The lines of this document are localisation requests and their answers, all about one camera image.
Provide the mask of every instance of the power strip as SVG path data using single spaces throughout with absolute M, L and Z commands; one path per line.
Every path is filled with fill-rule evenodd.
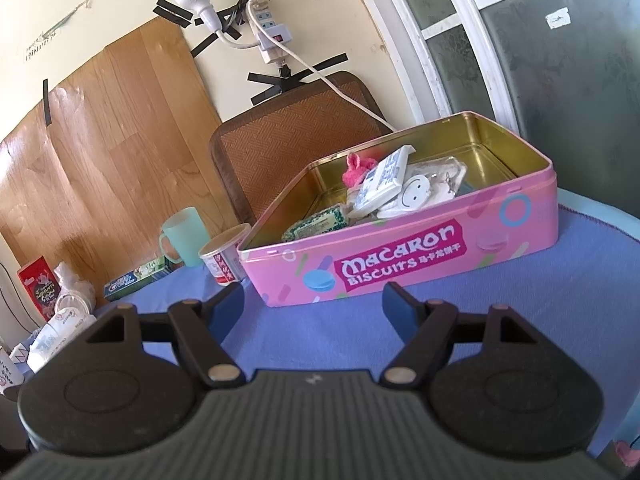
M 260 28 L 252 20 L 247 21 L 251 25 L 255 39 L 260 42 L 262 59 L 267 64 L 284 60 L 288 56 L 287 53 L 275 46 L 265 35 L 268 34 L 280 43 L 288 43 L 291 41 L 289 27 L 284 23 L 278 24 L 273 19 L 269 10 L 269 0 L 253 0 L 251 6 Z

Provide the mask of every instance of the paper note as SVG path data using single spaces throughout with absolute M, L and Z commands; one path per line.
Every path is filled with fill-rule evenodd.
M 6 352 L 0 348 L 0 394 L 10 386 L 22 384 L 24 376 L 15 367 Z
M 563 7 L 562 9 L 556 10 L 556 12 L 552 12 L 545 16 L 546 22 L 549 25 L 549 28 L 558 28 L 564 27 L 565 25 L 569 25 L 571 23 L 571 16 L 569 16 L 568 7 Z

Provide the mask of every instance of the pink knitted item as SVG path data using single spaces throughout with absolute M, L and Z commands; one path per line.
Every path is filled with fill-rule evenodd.
M 627 467 L 635 467 L 640 462 L 640 450 L 631 449 L 631 446 L 623 440 L 619 440 L 614 444 L 616 454 Z
M 378 165 L 374 158 L 360 158 L 357 153 L 347 155 L 347 171 L 342 175 L 342 181 L 347 188 L 362 184 L 369 170 Z

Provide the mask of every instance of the wall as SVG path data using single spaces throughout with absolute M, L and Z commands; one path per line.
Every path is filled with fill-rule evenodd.
M 82 7 L 30 60 L 26 48 L 83 0 L 0 0 L 0 139 L 42 98 L 42 80 L 53 88 L 73 70 L 155 15 L 156 0 L 93 0 Z M 218 9 L 237 0 L 212 0 Z M 272 0 L 272 11 L 293 34 L 290 47 L 313 64 L 346 52 L 340 69 L 361 78 L 386 118 L 398 128 L 413 124 L 396 72 L 361 0 Z M 248 25 L 242 29 L 248 31 Z M 190 47 L 208 35 L 204 26 L 185 30 Z M 249 41 L 247 34 L 243 41 Z M 217 41 L 196 58 L 200 74 L 220 118 L 247 110 L 250 97 L 267 87 L 246 81 L 249 71 L 276 74 L 257 52 L 233 50 Z M 300 70 L 290 63 L 293 72 Z M 0 171 L 10 160 L 0 160 Z M 0 262 L 17 263 L 0 240 Z

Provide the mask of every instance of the white power cord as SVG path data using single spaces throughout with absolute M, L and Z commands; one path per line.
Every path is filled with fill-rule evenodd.
M 258 22 L 258 19 L 255 17 L 254 15 L 254 10 L 251 8 L 251 2 L 253 0 L 249 0 L 246 4 L 246 14 L 249 16 L 249 19 L 254 22 L 254 24 L 256 25 L 256 27 L 258 27 L 259 30 L 262 30 L 262 26 L 260 25 L 260 23 Z M 293 52 L 292 50 L 290 50 L 289 48 L 287 48 L 285 45 L 283 45 L 282 43 L 280 43 L 277 40 L 274 40 L 269 34 L 265 34 L 265 37 L 268 38 L 269 41 L 271 41 L 271 43 L 273 43 L 274 45 L 276 45 L 277 47 L 281 48 L 282 50 L 284 50 L 284 52 L 286 52 L 287 54 L 289 54 L 293 59 L 298 60 L 300 63 L 302 63 L 304 66 L 306 66 L 309 70 L 311 70 L 312 73 L 320 76 L 320 79 L 322 79 L 322 81 L 324 81 L 327 86 L 333 90 L 334 92 L 336 92 L 341 98 L 343 98 L 345 101 L 350 102 L 352 105 L 358 107 L 360 110 L 362 110 L 364 113 L 366 113 L 368 116 L 373 117 L 375 120 L 379 121 L 380 123 L 384 124 L 387 128 L 389 128 L 392 132 L 396 132 L 398 129 L 394 128 L 391 124 L 387 123 L 382 117 L 377 116 L 375 113 L 373 113 L 371 110 L 369 110 L 367 107 L 362 106 L 359 102 L 355 101 L 354 99 L 351 99 L 348 95 L 345 95 L 343 92 L 340 91 L 340 89 L 334 85 L 331 81 L 329 81 L 327 78 L 325 78 L 321 73 L 318 72 L 318 70 L 316 70 L 315 68 L 313 68 L 311 65 L 308 65 L 300 56 L 298 56 L 298 54 L 296 54 L 295 52 Z M 233 44 L 231 43 L 229 40 L 227 40 L 226 38 L 223 38 L 223 40 L 225 40 L 225 43 L 230 44 L 231 46 L 236 46 L 238 44 Z M 244 44 L 242 44 L 243 46 L 236 46 L 236 48 L 250 48 L 250 46 L 244 46 Z
M 236 43 L 235 41 L 229 41 L 225 33 L 221 30 L 216 32 L 217 37 L 219 37 L 223 43 L 228 44 L 228 46 L 232 46 L 233 48 L 253 48 L 254 46 L 260 45 L 260 41 L 254 41 L 253 43 Z

